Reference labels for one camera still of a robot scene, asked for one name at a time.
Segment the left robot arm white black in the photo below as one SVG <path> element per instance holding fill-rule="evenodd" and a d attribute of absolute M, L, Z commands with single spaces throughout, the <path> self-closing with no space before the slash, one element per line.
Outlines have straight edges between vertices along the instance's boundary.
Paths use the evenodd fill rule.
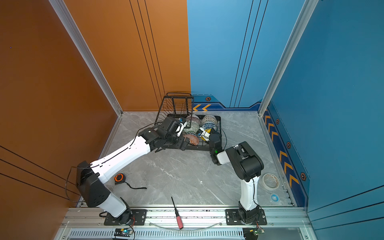
<path fill-rule="evenodd" d="M 129 205 L 113 194 L 106 186 L 111 178 L 120 170 L 138 158 L 150 153 L 159 152 L 167 148 L 176 147 L 184 151 L 190 139 L 182 133 L 165 131 L 157 126 L 147 128 L 129 143 L 92 163 L 86 161 L 76 166 L 76 187 L 84 201 L 91 208 L 100 208 L 107 212 L 119 225 L 128 225 L 133 222 L 133 212 Z"/>

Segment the yellow bowl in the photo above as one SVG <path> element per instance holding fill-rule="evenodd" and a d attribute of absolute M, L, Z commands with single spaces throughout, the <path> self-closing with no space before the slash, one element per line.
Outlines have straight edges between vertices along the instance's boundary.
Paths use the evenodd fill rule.
<path fill-rule="evenodd" d="M 210 133 L 203 131 L 200 135 L 200 138 L 208 142 L 210 140 Z"/>

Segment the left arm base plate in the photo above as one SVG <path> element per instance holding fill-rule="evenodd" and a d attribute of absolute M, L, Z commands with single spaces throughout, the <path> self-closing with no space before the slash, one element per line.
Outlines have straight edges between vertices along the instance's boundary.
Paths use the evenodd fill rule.
<path fill-rule="evenodd" d="M 110 213 L 104 221 L 105 226 L 143 226 L 147 217 L 146 209 L 128 209 L 117 218 L 113 217 Z"/>

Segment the blue floral bowl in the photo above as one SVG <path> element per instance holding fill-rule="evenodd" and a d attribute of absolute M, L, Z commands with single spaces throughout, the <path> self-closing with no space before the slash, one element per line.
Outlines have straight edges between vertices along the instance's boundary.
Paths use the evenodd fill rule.
<path fill-rule="evenodd" d="M 207 131 L 214 129 L 215 131 L 218 130 L 218 120 L 213 115 L 206 115 L 202 119 L 202 128 Z"/>

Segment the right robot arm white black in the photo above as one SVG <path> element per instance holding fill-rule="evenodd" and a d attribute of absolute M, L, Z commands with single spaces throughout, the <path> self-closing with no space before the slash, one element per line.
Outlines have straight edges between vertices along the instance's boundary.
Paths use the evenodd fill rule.
<path fill-rule="evenodd" d="M 247 143 L 222 148 L 222 136 L 212 132 L 209 136 L 210 155 L 214 164 L 220 166 L 231 164 L 241 180 L 241 197 L 238 213 L 242 223 L 246 225 L 266 225 L 265 212 L 258 203 L 257 190 L 264 163 L 259 155 Z"/>

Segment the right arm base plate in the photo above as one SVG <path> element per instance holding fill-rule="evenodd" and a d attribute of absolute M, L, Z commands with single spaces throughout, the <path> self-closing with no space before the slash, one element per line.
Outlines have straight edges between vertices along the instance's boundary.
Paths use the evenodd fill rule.
<path fill-rule="evenodd" d="M 226 214 L 226 224 L 228 226 L 235 226 L 235 225 L 266 226 L 268 224 L 267 217 L 264 210 L 261 210 L 261 212 L 257 214 L 256 217 L 248 223 L 246 223 L 241 219 L 239 214 L 239 209 L 226 209 L 225 214 Z"/>

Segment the orange patterned bowl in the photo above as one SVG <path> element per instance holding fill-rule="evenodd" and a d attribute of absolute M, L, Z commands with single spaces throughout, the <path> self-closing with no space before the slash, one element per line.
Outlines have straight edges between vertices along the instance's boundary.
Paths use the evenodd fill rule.
<path fill-rule="evenodd" d="M 185 134 L 185 139 L 189 139 L 189 144 L 192 146 L 197 146 L 199 144 L 199 138 L 193 134 Z"/>

